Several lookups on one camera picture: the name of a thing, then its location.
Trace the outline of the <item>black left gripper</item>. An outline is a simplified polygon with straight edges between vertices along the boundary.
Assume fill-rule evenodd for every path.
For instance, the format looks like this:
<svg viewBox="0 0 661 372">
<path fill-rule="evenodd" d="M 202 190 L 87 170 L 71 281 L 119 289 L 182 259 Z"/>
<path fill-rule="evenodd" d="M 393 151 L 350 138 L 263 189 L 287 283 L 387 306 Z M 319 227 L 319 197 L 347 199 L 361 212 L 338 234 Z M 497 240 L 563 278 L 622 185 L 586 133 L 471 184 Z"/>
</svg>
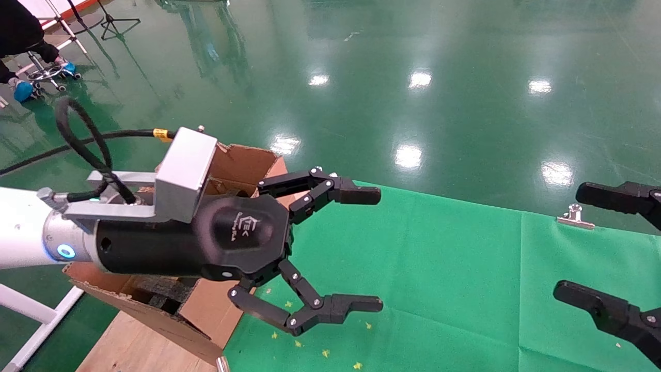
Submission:
<svg viewBox="0 0 661 372">
<path fill-rule="evenodd" d="M 286 258 L 291 224 L 300 224 L 330 202 L 377 205 L 382 191 L 362 187 L 319 167 L 262 179 L 257 198 L 215 195 L 203 198 L 191 222 L 100 221 L 96 241 L 106 271 L 128 275 L 240 280 L 228 291 L 239 310 L 294 337 L 319 323 L 341 324 L 351 312 L 382 311 L 380 297 L 321 296 Z M 303 193 L 284 207 L 277 198 Z M 304 304 L 291 314 L 250 293 L 253 282 L 281 274 Z"/>
</svg>

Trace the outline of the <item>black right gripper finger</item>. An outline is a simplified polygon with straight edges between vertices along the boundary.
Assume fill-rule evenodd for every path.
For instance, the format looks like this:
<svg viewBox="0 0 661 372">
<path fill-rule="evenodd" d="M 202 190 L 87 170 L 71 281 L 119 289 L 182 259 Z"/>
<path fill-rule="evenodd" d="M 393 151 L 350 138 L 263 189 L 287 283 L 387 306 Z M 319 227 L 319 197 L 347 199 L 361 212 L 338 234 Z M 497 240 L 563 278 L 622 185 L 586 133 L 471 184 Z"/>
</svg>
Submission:
<svg viewBox="0 0 661 372">
<path fill-rule="evenodd" d="M 660 308 L 642 311 L 625 299 L 566 280 L 555 285 L 553 297 L 586 311 L 599 331 L 633 344 L 660 368 Z"/>
<path fill-rule="evenodd" d="M 639 214 L 660 230 L 660 188 L 648 184 L 625 183 L 610 187 L 604 184 L 582 183 L 576 201 L 600 209 L 625 214 Z"/>
</svg>

